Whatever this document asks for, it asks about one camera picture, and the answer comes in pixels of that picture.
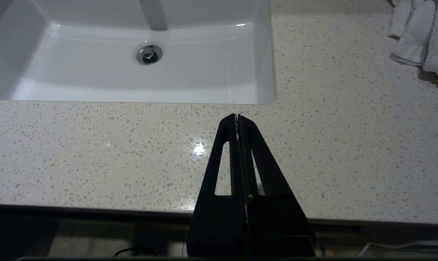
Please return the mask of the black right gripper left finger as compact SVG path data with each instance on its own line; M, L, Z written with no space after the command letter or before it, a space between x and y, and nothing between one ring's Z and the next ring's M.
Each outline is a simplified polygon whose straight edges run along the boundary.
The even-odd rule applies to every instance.
M230 195L216 195L223 146L229 143ZM187 234L189 256L245 256L245 187L237 115L221 120Z

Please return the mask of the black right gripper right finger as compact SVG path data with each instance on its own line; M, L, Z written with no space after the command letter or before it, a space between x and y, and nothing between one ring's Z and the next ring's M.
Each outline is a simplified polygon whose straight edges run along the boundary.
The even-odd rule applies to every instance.
M257 125L239 115L247 231L253 256L315 256L316 235Z

